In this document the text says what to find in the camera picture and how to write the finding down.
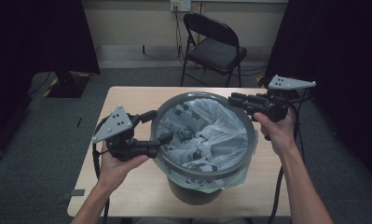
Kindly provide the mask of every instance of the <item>person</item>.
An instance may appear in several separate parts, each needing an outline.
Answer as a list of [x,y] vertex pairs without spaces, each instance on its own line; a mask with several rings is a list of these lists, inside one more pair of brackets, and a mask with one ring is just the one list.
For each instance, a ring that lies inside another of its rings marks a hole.
[[[276,123],[261,113],[255,113],[254,118],[261,124],[262,134],[269,135],[273,150],[282,163],[292,223],[333,223],[311,182],[296,146],[294,113],[289,109],[286,118]],[[98,223],[110,194],[121,185],[130,170],[147,160],[147,156],[139,156],[123,162],[113,158],[110,153],[104,153],[99,180],[72,223]]]

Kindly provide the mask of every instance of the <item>person's left hand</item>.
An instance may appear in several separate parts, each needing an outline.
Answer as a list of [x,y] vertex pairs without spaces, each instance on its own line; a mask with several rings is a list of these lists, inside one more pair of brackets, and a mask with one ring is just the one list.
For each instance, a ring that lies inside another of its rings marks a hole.
[[[107,150],[106,143],[103,141],[102,152]],[[145,155],[135,157],[129,161],[119,161],[113,158],[110,152],[102,154],[101,173],[97,186],[108,190],[110,193],[117,189],[128,172],[148,160]]]

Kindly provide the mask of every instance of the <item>table top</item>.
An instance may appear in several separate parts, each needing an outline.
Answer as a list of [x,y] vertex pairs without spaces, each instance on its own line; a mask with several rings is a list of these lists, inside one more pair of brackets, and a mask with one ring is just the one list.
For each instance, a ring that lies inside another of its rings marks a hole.
[[[175,95],[205,91],[228,97],[232,92],[264,93],[264,89],[246,88],[182,88],[182,87],[112,87],[107,93],[98,122],[107,117],[118,105],[130,114],[143,114],[158,109]],[[140,123],[135,138],[149,140],[151,122]],[[259,131],[260,125],[253,122]],[[69,202],[68,214],[75,216],[95,186],[97,179],[92,161],[92,144],[80,171],[75,189],[84,189],[84,196],[74,196]],[[258,133],[258,144],[247,177],[243,184],[223,190],[219,196],[204,205],[181,202],[170,190],[166,175],[149,160],[132,170],[123,184],[110,197],[110,217],[259,217],[270,216],[281,163],[270,142]],[[290,216],[285,180],[282,180],[277,216]]]

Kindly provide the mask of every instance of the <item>forearm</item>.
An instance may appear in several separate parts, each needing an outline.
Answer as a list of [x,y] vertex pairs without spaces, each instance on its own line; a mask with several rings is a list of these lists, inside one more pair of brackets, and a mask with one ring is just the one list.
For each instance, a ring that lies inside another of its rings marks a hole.
[[281,155],[293,223],[333,223],[317,194],[298,149]]
[[110,191],[95,186],[90,192],[87,200],[81,206],[75,218],[72,220],[72,224],[98,223],[99,216],[101,215],[110,194]]

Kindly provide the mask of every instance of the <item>gray carpet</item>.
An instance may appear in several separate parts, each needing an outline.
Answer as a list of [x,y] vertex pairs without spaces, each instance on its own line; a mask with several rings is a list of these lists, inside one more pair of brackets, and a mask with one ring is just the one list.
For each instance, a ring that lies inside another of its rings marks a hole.
[[[32,95],[28,113],[4,146],[4,157],[0,160],[0,223],[70,222],[68,195],[76,184],[108,89],[178,86],[181,69],[103,69],[101,76],[90,79],[80,99],[43,97],[54,78],[50,75],[48,82]],[[200,69],[192,72],[213,86],[225,83],[224,77],[212,78],[209,72]],[[31,91],[47,75],[36,75]],[[255,76],[244,77],[242,81],[243,87],[257,87]],[[201,85],[187,78],[185,86]],[[237,86],[236,78],[230,86]],[[372,177],[368,171],[334,137],[327,119],[313,101],[303,104],[300,121],[310,176],[336,223],[372,223]],[[267,222],[266,217],[254,220]],[[119,222],[119,218],[110,218],[108,223]],[[277,217],[274,221],[288,222],[288,217]]]

